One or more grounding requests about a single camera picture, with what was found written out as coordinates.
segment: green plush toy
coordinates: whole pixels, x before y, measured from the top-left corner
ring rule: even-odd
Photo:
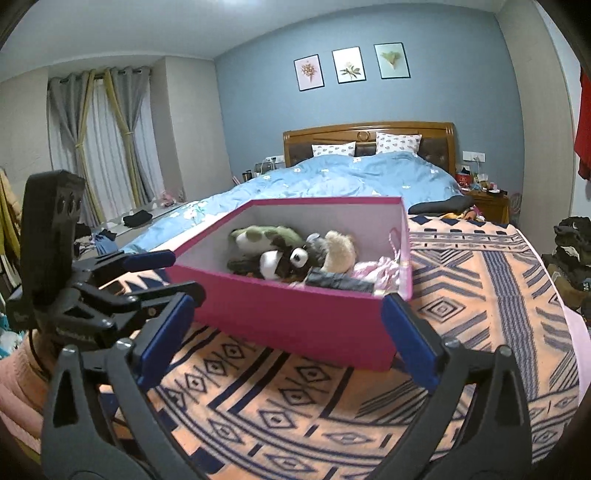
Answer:
[[[271,241],[279,235],[285,240],[288,247],[298,248],[304,245],[302,238],[291,228],[285,226],[256,226],[239,228],[230,233],[232,238],[244,255],[254,257],[271,250],[277,250]]]

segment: curtain rod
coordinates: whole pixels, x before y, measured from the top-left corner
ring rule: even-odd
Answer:
[[[141,71],[142,71],[141,69],[131,70],[132,73],[141,73]],[[125,73],[125,70],[118,70],[117,73],[122,75]],[[150,76],[152,75],[152,69],[150,69],[150,71],[148,72],[148,75],[150,75]],[[100,80],[103,78],[105,78],[105,72],[99,72],[99,73],[95,74],[95,80]],[[67,83],[67,81],[68,81],[68,77],[60,79],[60,83]]]

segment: nightstand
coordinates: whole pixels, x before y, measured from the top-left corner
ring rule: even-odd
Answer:
[[[490,195],[478,190],[465,194],[474,197],[474,205],[484,214],[487,222],[509,223],[509,198],[505,195]]]

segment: ceiling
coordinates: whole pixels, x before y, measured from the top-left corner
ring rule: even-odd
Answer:
[[[505,0],[40,0],[0,50],[0,81],[89,57],[213,59],[255,37],[318,15],[426,2],[498,12]]]

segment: beige plush toy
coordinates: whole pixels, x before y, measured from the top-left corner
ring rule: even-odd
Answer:
[[[352,237],[331,230],[324,239],[328,253],[322,270],[331,273],[347,273],[355,265],[357,257]]]

